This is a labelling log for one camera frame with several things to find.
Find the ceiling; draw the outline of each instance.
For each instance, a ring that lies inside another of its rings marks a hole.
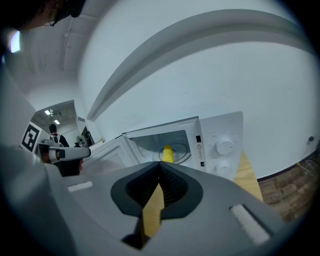
[[[79,17],[71,16],[55,26],[42,26],[20,35],[20,51],[5,56],[9,71],[22,91],[35,75],[76,73],[85,46],[98,18],[115,0],[86,0]]]
[[[29,32],[33,71],[75,71],[84,47],[111,0],[86,0],[79,17],[69,16],[54,27],[42,26]]]
[[[31,122],[47,132],[49,132],[49,125],[54,124],[54,120],[58,120],[60,125],[64,125],[66,123],[74,122],[77,116],[73,103],[48,107],[48,110],[53,110],[54,112],[52,116],[47,115],[45,110],[36,112],[32,117]]]

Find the wooden table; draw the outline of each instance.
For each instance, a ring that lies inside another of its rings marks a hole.
[[[234,182],[259,200],[263,200],[257,178],[244,152],[241,154]],[[148,237],[152,238],[158,230],[160,213],[164,207],[164,195],[160,185],[158,185],[142,210],[144,233]]]

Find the floor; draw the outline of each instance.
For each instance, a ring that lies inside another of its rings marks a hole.
[[[286,222],[308,210],[319,186],[320,155],[308,157],[300,166],[259,182],[263,202]]]

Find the person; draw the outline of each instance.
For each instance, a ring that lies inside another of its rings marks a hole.
[[[58,138],[58,143],[61,143],[64,147],[69,147],[66,138],[61,134],[57,134],[57,126],[54,123],[49,125],[49,130],[51,136],[56,136]]]

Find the microwave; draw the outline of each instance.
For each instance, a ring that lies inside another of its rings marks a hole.
[[[165,145],[171,146],[175,164],[233,181],[243,149],[243,113],[196,116],[124,132],[92,150],[80,175],[161,161]]]

